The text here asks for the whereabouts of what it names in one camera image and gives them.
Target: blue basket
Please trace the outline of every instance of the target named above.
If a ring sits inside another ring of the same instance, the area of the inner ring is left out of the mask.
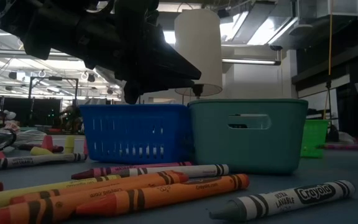
[[[190,111],[183,105],[83,105],[89,157],[101,162],[189,161]]]

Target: green basket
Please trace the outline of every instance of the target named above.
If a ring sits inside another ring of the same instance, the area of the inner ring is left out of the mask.
[[[328,120],[306,120],[301,157],[323,158],[323,149],[317,149],[317,146],[326,142],[328,125]]]

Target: crayola logo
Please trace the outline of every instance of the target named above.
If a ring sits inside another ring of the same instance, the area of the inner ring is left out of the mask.
[[[294,189],[303,204],[322,202],[333,197],[335,188],[328,184],[311,185]]]

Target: blue-gray table surface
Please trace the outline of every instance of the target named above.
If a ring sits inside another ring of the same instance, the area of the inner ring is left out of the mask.
[[[54,137],[54,143],[64,145],[63,138]],[[83,150],[83,140],[76,140],[75,152]],[[29,152],[13,151],[13,156],[28,156]],[[17,189],[33,185],[51,184],[69,181],[70,176],[94,167],[111,166],[95,161],[58,164],[50,166],[25,167],[20,169],[0,170],[0,181],[4,188]],[[234,197],[261,194],[277,190],[290,189],[303,185],[320,184],[333,180],[349,180],[356,187],[355,197],[349,200],[317,205],[297,211],[282,213],[251,223],[358,223],[358,152],[326,151],[324,159],[302,159],[299,169],[293,175],[270,176],[249,175],[250,185],[247,190],[193,202],[171,205],[163,208],[146,210],[139,213],[115,218],[73,219],[65,223],[228,223],[210,220],[208,209],[218,208]]]

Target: white cylinder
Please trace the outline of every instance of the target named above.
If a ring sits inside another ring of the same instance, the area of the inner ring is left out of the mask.
[[[195,9],[175,19],[175,50],[201,71],[196,84],[203,84],[201,96],[222,91],[222,49],[220,19],[210,10]],[[178,88],[181,95],[194,96],[190,88]]]

